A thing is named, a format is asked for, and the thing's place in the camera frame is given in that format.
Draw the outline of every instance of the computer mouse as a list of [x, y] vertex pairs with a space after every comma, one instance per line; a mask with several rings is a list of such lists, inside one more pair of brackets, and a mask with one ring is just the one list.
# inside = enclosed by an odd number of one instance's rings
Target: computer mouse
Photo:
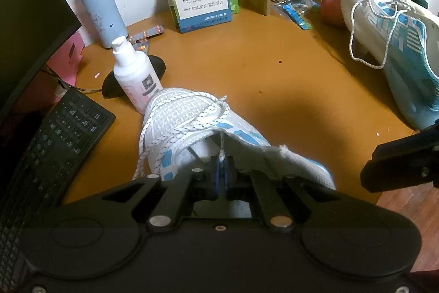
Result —
[[[154, 68], [157, 77], [159, 78], [159, 80], [161, 80], [166, 71], [165, 62], [154, 55], [148, 55], [148, 58], [151, 61], [152, 67]], [[102, 96], [104, 98], [115, 98], [123, 96], [124, 94], [125, 92], [114, 77], [114, 72], [110, 72], [105, 78], [104, 83], [102, 84]]]

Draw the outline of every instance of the shoe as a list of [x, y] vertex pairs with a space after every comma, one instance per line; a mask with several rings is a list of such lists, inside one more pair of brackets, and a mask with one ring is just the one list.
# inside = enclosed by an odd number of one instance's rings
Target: shoe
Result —
[[[414, 128], [433, 125], [439, 118], [439, 18], [410, 0], [341, 0], [341, 8], [352, 59], [384, 70], [396, 104]], [[379, 66], [354, 56], [354, 37]]]
[[152, 174], [170, 180], [179, 170], [207, 169], [211, 156], [233, 156], [237, 169], [257, 169], [271, 178], [295, 174], [335, 189], [321, 164], [274, 147], [252, 125], [230, 110], [224, 98], [185, 89], [163, 89], [149, 102], [139, 141], [133, 179]]

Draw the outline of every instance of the red ball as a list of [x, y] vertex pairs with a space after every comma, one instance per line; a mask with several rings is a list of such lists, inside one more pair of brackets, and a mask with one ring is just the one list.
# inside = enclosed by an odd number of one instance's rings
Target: red ball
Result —
[[320, 13], [323, 21], [335, 28], [345, 28], [340, 0], [322, 0]]

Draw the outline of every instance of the white pump bottle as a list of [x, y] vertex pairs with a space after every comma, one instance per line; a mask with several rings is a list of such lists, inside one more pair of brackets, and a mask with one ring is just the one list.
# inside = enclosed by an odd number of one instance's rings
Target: white pump bottle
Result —
[[142, 115], [152, 96], [163, 89], [148, 56], [135, 51], [131, 43], [121, 36], [115, 39], [113, 55], [116, 58], [114, 77]]

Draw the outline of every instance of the monitor screen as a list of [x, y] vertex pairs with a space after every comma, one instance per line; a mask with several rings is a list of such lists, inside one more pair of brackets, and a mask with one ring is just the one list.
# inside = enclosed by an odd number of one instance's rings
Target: monitor screen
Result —
[[81, 26], [66, 0], [0, 0], [0, 126], [27, 84]]

